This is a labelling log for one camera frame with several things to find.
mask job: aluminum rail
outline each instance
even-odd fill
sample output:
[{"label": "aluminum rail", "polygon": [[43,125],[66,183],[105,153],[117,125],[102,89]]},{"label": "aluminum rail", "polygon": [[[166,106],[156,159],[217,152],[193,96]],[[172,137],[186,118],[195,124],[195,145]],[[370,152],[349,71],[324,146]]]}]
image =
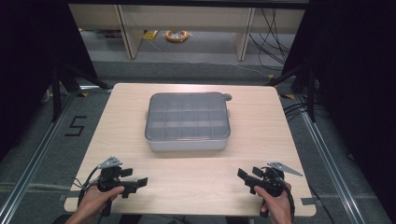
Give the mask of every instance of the aluminum rail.
[{"label": "aluminum rail", "polygon": [[59,126],[62,124],[64,120],[64,114],[66,113],[67,109],[76,98],[77,94],[75,92],[69,92],[66,96],[64,101],[64,109],[59,115],[59,117],[51,123],[49,126],[46,134],[44,135],[43,139],[41,140],[40,145],[38,146],[35,154],[33,155],[32,159],[30,159],[28,165],[26,166],[23,174],[21,175],[19,181],[14,186],[14,189],[8,195],[8,198],[3,203],[0,209],[0,220],[1,224],[8,224],[12,219],[14,213],[16,212],[18,206],[21,203],[24,193],[29,187],[30,182],[32,181],[33,177],[35,176],[38,167],[40,166],[41,162],[43,161],[44,157],[46,156],[50,144],[54,139]]},{"label": "aluminum rail", "polygon": [[[301,95],[296,95],[296,100],[298,103],[304,102],[304,99]],[[329,172],[330,178],[334,183],[335,189],[340,196],[341,202],[343,203],[351,222],[357,224],[366,223],[358,207],[358,204],[353,198],[353,195],[350,192],[347,183],[345,182],[340,170],[338,169],[334,159],[332,158],[332,153],[327,148],[326,143],[324,142],[318,130],[317,124],[311,121],[311,118],[309,118],[307,113],[303,113],[303,118],[309,132],[312,135],[312,138],[315,141],[315,144],[317,145],[320,157],[323,159],[324,165]]]}]

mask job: yellow object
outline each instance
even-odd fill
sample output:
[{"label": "yellow object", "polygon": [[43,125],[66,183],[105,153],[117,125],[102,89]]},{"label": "yellow object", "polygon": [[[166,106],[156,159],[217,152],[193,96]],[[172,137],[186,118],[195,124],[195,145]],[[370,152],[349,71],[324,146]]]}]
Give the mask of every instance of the yellow object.
[{"label": "yellow object", "polygon": [[295,99],[293,94],[279,94],[279,98],[280,99],[291,99],[291,100]]},{"label": "yellow object", "polygon": [[146,31],[143,34],[143,38],[147,39],[147,40],[153,40],[155,38],[155,36],[157,36],[158,31]]},{"label": "yellow object", "polygon": [[187,31],[167,31],[165,37],[168,41],[174,43],[180,43],[185,41],[189,37]]}]

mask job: human hand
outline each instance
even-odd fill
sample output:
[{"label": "human hand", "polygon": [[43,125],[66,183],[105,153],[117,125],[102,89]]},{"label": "human hand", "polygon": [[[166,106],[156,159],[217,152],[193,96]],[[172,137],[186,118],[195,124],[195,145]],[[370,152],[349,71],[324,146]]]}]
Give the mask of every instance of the human hand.
[{"label": "human hand", "polygon": [[66,224],[88,224],[92,223],[99,213],[106,207],[108,200],[114,201],[124,191],[123,186],[116,187],[107,192],[100,191],[96,186],[88,189],[82,198],[76,212],[67,219]]},{"label": "human hand", "polygon": [[[291,190],[291,185],[285,182],[286,187]],[[262,212],[267,210],[271,213],[272,224],[290,224],[291,212],[288,193],[283,190],[278,197],[271,196],[265,189],[255,186],[254,190],[260,197],[264,198],[265,204],[262,206]]]}]

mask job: clear plastic lid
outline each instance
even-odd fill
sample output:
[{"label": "clear plastic lid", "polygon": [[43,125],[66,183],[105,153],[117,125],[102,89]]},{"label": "clear plastic lid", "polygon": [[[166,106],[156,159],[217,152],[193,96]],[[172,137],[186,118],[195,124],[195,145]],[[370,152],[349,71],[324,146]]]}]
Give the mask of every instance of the clear plastic lid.
[{"label": "clear plastic lid", "polygon": [[230,135],[226,101],[220,92],[156,93],[151,96],[148,141],[222,140]]}]

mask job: wooden table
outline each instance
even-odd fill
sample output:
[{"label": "wooden table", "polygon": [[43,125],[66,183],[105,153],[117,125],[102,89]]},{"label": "wooden table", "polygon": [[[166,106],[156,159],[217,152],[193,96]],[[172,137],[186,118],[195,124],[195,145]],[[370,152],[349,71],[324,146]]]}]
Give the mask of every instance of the wooden table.
[{"label": "wooden table", "polygon": [[[157,92],[230,93],[231,135],[222,151],[153,152],[144,131],[149,98]],[[134,168],[122,180],[148,177],[148,185],[119,197],[112,213],[258,216],[262,199],[249,193],[249,187],[236,174],[238,168],[252,175],[253,166],[281,161],[304,173],[276,89],[257,86],[117,84],[93,135],[77,178],[85,180],[92,169],[110,156]],[[304,176],[285,173],[291,183],[295,216],[311,217],[314,205],[303,205],[311,198]],[[77,198],[68,198],[64,208],[75,211]]]}]

